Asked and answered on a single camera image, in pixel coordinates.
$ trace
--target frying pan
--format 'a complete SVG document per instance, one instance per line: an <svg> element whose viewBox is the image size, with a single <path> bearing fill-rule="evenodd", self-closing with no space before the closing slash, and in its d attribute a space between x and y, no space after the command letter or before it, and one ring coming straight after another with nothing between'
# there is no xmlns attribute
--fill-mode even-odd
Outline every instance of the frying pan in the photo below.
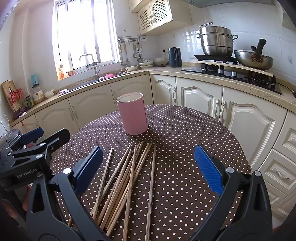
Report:
<svg viewBox="0 0 296 241"><path fill-rule="evenodd" d="M250 50L235 50L235 58L242 65L262 70L269 70L273 63L274 59L272 57L262 55L262 50L266 44L265 39L259 39L257 48L252 46L252 51Z"/></svg>

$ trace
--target window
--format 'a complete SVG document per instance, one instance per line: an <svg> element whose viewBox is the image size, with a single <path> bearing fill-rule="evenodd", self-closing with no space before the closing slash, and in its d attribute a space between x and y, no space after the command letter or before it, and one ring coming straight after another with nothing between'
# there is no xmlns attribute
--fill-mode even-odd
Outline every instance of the window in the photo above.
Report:
<svg viewBox="0 0 296 241"><path fill-rule="evenodd" d="M85 70L118 61L117 37L112 0L65 0L56 3L53 21L53 46L57 64L64 72Z"/></svg>

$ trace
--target pink cylindrical container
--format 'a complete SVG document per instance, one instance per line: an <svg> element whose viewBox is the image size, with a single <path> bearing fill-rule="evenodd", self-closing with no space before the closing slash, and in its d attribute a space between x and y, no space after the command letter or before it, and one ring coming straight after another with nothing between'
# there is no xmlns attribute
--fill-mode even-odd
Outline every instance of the pink cylindrical container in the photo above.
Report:
<svg viewBox="0 0 296 241"><path fill-rule="evenodd" d="M117 98L124 131L139 135L148 129L148 119L142 93L129 93Z"/></svg>

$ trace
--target polka dot tablecloth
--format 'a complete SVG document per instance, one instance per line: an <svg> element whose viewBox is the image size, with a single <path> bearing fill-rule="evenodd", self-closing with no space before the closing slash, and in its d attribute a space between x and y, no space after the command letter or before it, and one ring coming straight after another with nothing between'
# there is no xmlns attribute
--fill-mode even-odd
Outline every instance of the polka dot tablecloth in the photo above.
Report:
<svg viewBox="0 0 296 241"><path fill-rule="evenodd" d="M131 142L135 144L144 141L142 152L148 142L156 144L150 240L188 240L217 200L217 194L211 191L194 160L194 148L203 144L211 156L240 173L249 174L251 168L237 139L214 118L197 110L173 105L148 105L146 109L149 129L143 134L127 135L119 112L110 113L75 133L60 149L52 169L54 173L58 173L66 167L73 167L95 146L103 149L104 160L87 192L81 196L81 201L90 212L95 204L110 149L114 148L114 152L106 182ZM145 240L152 156L153 146L133 187L128 227L128 238L131 241ZM239 192L224 226L231 223L240 195ZM65 220L68 221L70 214L60 193L57 194L57 200ZM122 239L124 210L111 233L112 240Z"/></svg>

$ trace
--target gas stove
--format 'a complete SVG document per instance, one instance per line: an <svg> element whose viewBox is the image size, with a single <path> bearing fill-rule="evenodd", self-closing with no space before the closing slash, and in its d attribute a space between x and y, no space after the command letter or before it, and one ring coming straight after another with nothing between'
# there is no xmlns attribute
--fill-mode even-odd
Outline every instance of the gas stove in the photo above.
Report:
<svg viewBox="0 0 296 241"><path fill-rule="evenodd" d="M206 55L195 55L195 57L199 60L214 60L221 61L223 63L233 62L234 65L237 64L237 60L231 57L221 57L221 56L206 56ZM213 64L201 64L201 68L191 68L191 69L183 69L185 72L193 72L193 73L202 73L208 75L214 75L219 77L225 77L232 80L242 81L245 83L249 83L255 86L262 87L264 89L273 91L281 95L281 90L276 82L276 77L273 75L268 76L265 74L257 73L256 71L248 71L247 75L239 74L235 71L227 71L224 69L223 65Z"/></svg>

